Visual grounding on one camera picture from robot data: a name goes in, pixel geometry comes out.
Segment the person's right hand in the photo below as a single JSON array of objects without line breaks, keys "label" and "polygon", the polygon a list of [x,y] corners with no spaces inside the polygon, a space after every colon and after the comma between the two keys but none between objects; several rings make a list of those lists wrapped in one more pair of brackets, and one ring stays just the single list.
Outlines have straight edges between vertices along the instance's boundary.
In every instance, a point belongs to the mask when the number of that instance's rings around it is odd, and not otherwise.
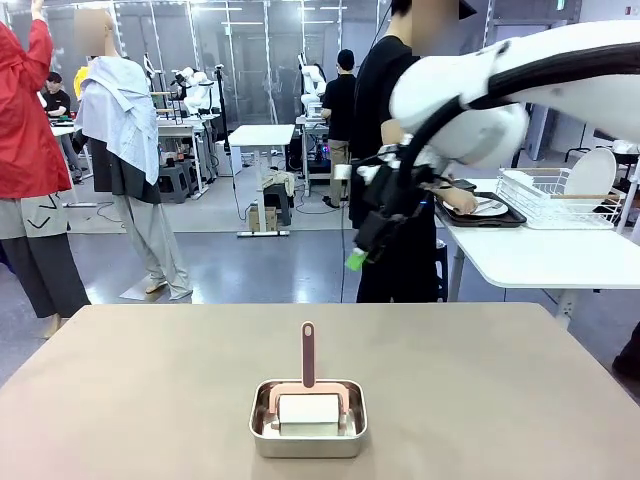
[{"label": "person's right hand", "polygon": [[476,197],[471,192],[460,189],[445,190],[441,194],[441,198],[460,215],[471,214],[478,207]]}]

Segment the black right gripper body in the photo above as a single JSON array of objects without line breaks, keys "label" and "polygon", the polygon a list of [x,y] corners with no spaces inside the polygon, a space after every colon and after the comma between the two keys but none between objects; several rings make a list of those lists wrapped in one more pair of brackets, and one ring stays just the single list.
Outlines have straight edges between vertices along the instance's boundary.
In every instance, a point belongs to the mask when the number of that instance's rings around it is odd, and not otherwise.
[{"label": "black right gripper body", "polygon": [[409,176],[401,176],[405,145],[387,145],[375,156],[357,159],[352,173],[364,180],[362,194],[367,215],[357,227],[355,256],[367,263],[377,261],[407,224],[435,213],[431,192],[444,181],[448,160],[426,146],[418,154]]}]

